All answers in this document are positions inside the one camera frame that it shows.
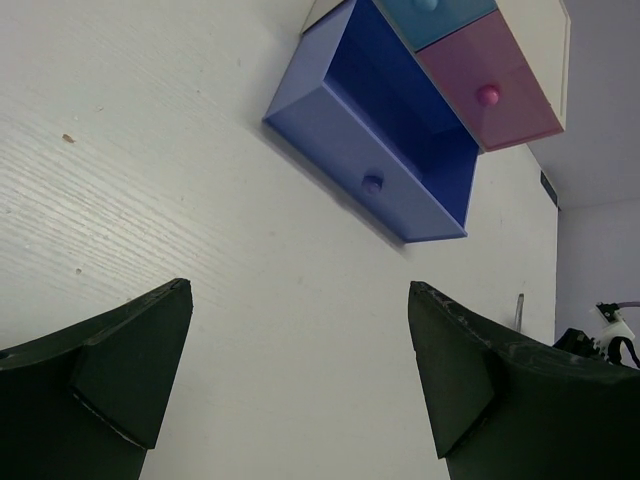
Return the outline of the white drawer cabinet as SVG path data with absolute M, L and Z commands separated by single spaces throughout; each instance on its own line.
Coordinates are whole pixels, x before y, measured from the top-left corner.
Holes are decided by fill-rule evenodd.
M 564 3 L 495 2 L 565 130 L 571 20 Z M 355 24 L 345 37 L 353 57 L 365 57 L 379 68 L 407 105 L 420 113 L 435 112 L 427 122 L 431 131 L 467 129 L 418 60 L 420 50 L 414 51 L 404 40 L 380 1 L 362 5 L 367 14 L 354 17 Z

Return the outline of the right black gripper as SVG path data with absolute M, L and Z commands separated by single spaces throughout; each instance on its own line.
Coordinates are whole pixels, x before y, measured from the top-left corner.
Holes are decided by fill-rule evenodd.
M 606 334 L 600 339 L 589 337 L 584 331 L 569 328 L 554 343 L 554 348 L 580 357 L 604 361 L 611 365 L 622 366 L 623 350 L 626 349 L 639 367 L 639 357 L 633 341 L 621 334 Z

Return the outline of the purple-blue wide drawer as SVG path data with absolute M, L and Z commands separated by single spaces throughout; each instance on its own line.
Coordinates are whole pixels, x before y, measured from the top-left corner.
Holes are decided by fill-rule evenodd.
M 466 236 L 478 144 L 375 3 L 301 36 L 264 120 L 400 240 Z

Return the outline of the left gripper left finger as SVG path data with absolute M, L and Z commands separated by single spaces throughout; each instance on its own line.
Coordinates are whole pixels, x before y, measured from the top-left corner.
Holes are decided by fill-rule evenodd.
M 4 479 L 137 479 L 154 449 L 193 313 L 177 278 L 1 352 Z

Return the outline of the blue label sticker right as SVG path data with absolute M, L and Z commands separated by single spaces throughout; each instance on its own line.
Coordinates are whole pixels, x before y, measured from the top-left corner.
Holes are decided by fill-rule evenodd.
M 544 171 L 540 171 L 540 183 L 556 209 L 559 209 L 558 194 Z

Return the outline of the green handled screwdriver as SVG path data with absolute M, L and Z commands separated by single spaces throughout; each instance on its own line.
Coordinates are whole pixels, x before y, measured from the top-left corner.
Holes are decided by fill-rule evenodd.
M 525 295 L 523 293 L 520 293 L 517 298 L 516 311 L 514 316 L 514 329 L 517 332 L 522 331 L 524 300 L 525 300 Z

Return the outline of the light blue small drawer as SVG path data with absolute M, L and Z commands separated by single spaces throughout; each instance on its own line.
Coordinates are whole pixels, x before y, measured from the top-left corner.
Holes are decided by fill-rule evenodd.
M 492 0 L 382 0 L 380 5 L 414 51 L 492 13 Z

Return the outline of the pink drawer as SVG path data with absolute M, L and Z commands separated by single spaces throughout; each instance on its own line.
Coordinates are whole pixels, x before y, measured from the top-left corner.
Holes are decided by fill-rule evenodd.
M 564 131 L 498 10 L 423 48 L 417 58 L 486 152 Z

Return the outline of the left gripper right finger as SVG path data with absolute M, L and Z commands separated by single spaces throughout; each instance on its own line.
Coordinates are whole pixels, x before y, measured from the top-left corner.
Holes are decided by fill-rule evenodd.
M 639 367 L 540 343 L 414 282 L 408 322 L 453 479 L 635 479 Z

